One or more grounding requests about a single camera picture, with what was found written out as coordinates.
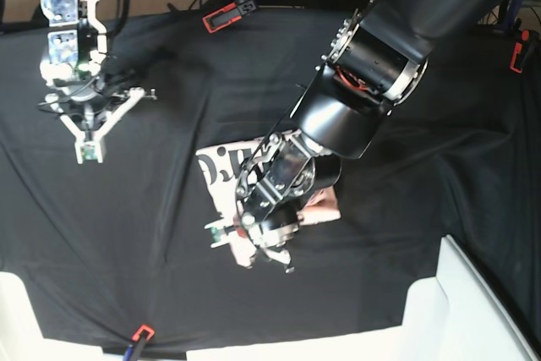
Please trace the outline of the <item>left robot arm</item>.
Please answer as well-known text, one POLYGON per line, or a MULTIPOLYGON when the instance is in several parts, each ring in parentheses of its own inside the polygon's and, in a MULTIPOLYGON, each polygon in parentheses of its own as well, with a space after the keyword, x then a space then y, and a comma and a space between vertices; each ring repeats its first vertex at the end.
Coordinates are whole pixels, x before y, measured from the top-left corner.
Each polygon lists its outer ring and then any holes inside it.
POLYGON ((292 107, 291 132, 272 129, 239 165, 231 208, 212 222, 213 246, 237 265, 266 260, 292 272, 287 243, 305 225, 338 219, 325 201, 343 160, 357 160, 415 90, 436 45, 502 0, 371 0, 344 21, 292 107))

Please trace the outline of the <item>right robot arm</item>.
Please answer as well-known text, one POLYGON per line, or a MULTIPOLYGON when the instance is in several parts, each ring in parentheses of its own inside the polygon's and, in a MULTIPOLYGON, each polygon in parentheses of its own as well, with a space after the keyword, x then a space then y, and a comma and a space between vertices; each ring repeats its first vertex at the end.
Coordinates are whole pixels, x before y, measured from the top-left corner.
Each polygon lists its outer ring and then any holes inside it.
POLYGON ((112 45, 128 20, 130 0, 117 0, 112 28, 97 15, 100 0, 40 0, 48 21, 41 77, 50 93, 38 104, 58 117, 74 137, 76 160, 102 163, 105 138, 140 101, 154 100, 154 89, 134 85, 131 75, 114 75, 112 45))

